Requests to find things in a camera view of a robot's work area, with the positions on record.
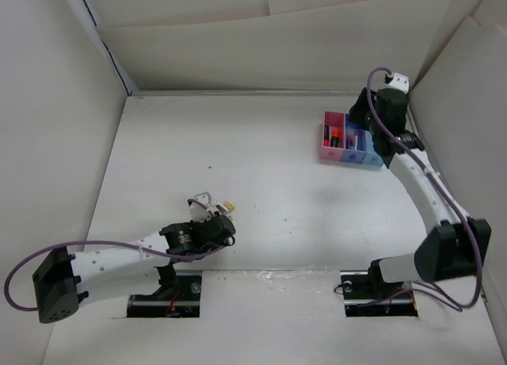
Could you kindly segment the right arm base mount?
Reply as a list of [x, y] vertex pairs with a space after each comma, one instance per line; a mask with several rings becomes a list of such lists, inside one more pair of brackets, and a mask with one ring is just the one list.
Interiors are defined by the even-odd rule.
[[386, 283], [377, 265], [368, 270], [341, 270], [335, 294], [343, 297], [346, 317], [417, 317], [410, 283]]

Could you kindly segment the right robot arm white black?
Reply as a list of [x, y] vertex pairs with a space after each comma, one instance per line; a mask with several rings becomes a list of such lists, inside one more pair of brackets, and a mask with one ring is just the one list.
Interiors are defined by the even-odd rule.
[[368, 291], [383, 297], [396, 283], [439, 282], [482, 271], [491, 228], [452, 198], [429, 162], [420, 138], [406, 129], [407, 96], [398, 89], [362, 89], [350, 121], [372, 135], [374, 151], [412, 199], [427, 233], [413, 253], [374, 260]]

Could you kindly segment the pink highlighter black body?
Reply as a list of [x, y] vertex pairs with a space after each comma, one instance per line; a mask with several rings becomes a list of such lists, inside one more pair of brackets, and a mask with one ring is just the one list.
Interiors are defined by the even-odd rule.
[[326, 124], [323, 126], [323, 146], [330, 146], [330, 127]]

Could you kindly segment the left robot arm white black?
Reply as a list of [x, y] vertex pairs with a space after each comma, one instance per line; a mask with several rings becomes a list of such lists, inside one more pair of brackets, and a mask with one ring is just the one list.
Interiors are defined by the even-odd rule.
[[225, 215], [174, 223], [115, 248], [95, 251], [52, 249], [32, 275], [39, 321], [51, 324], [91, 303], [124, 295], [172, 298], [179, 288], [176, 263], [200, 260], [235, 243], [236, 229]]

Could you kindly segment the white marker pink cap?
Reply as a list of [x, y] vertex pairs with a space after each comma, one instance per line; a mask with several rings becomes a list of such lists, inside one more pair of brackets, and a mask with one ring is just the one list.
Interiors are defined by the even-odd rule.
[[360, 138], [359, 132], [356, 131], [355, 134], [354, 134], [354, 147], [353, 147], [354, 150], [358, 150], [358, 147], [359, 147], [359, 138]]

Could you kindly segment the orange highlighter black body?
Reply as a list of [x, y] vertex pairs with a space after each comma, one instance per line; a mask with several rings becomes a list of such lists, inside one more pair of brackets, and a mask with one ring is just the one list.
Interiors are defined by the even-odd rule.
[[338, 129], [333, 129], [330, 138], [330, 147], [338, 148], [340, 146], [340, 140], [341, 140], [341, 131]]

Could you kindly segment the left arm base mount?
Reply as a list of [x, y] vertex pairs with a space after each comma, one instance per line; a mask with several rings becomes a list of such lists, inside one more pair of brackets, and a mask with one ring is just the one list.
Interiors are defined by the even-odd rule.
[[150, 294], [130, 295], [129, 318], [198, 318], [203, 272], [176, 271], [172, 264], [159, 267], [159, 287]]

